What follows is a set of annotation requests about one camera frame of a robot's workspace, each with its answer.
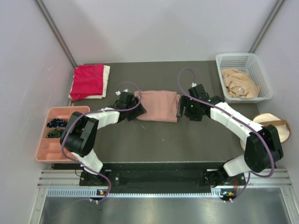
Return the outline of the pink printed t shirt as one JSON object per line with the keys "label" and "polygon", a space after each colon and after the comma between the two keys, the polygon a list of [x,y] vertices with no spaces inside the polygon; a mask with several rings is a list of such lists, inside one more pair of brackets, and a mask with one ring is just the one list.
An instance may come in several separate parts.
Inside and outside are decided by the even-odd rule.
{"label": "pink printed t shirt", "polygon": [[174,91],[141,91],[141,104],[146,112],[137,119],[177,123],[180,98]]}

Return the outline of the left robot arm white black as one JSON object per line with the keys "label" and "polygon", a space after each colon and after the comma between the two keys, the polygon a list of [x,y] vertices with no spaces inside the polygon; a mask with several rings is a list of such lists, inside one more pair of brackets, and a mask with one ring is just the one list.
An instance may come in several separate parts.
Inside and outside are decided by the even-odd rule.
{"label": "left robot arm white black", "polygon": [[62,153],[66,156],[66,149],[74,155],[73,161],[90,173],[89,178],[94,184],[101,185],[106,179],[105,172],[101,171],[103,163],[94,151],[97,131],[123,120],[134,120],[146,113],[140,98],[127,91],[119,92],[119,99],[111,106],[95,112],[74,112],[70,116],[60,138]]}

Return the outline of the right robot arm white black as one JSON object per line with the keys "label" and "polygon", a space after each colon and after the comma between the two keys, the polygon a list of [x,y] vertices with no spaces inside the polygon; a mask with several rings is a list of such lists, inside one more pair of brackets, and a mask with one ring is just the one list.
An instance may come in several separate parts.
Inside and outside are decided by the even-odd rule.
{"label": "right robot arm white black", "polygon": [[203,173],[207,185],[216,187],[230,184],[237,175],[259,174],[274,169],[275,162],[284,156],[277,128],[272,124],[258,124],[239,112],[218,96],[210,97],[203,85],[192,84],[189,95],[180,97],[177,117],[201,121],[204,116],[219,122],[244,142],[244,154],[222,164],[216,171]]}

